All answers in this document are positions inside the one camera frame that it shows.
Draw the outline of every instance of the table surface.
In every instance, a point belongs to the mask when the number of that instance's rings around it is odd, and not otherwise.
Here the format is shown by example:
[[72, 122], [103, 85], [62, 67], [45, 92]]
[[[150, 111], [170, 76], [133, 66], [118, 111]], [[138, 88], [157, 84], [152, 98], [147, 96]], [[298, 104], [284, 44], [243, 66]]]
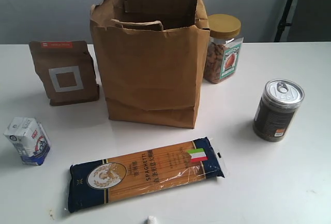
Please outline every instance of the table surface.
[[[142, 224], [148, 215], [159, 224], [331, 223], [330, 54], [328, 42], [244, 44], [233, 77], [203, 82], [190, 130], [110, 121], [103, 93], [97, 102], [51, 107], [28, 46], [0, 46], [0, 130], [15, 116], [36, 117], [52, 142], [45, 163], [32, 167], [0, 136], [2, 223]], [[298, 83], [306, 97], [285, 139], [269, 143], [251, 124], [264, 84], [274, 78]], [[65, 210], [72, 164], [204, 136], [221, 150], [227, 178]]]

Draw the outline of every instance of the brown pouch bag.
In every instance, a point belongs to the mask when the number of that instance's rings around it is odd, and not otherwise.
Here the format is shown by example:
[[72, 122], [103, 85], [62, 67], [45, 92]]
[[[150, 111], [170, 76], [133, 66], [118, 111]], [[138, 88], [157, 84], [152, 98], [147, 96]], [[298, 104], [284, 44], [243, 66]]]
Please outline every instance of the brown pouch bag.
[[90, 27], [110, 119], [194, 128], [209, 41], [202, 0], [104, 0]]
[[85, 41], [29, 43], [37, 75], [50, 105], [99, 99], [93, 59]]

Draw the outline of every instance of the plastic wrapper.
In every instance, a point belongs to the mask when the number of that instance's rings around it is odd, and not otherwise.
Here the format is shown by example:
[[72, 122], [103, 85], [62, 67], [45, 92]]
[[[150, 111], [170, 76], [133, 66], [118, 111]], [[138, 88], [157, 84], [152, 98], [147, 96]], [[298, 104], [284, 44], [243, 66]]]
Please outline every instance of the plastic wrapper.
[[70, 167], [69, 212], [222, 176], [208, 138]]

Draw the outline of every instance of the flag sticker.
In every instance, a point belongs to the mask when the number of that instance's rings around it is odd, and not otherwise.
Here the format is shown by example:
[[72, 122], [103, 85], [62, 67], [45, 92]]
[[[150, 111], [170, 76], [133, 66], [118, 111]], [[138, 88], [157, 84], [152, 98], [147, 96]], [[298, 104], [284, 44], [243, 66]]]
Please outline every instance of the flag sticker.
[[187, 152], [191, 155], [191, 163], [208, 160], [203, 148], [188, 150]]

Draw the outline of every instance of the small carton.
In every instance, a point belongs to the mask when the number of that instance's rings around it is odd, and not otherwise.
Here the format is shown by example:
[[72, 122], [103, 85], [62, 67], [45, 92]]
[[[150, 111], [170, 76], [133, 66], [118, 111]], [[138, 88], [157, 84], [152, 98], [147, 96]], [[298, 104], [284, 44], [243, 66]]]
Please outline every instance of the small carton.
[[15, 117], [4, 135], [14, 145], [23, 164], [40, 166], [50, 150], [49, 139], [34, 118]]

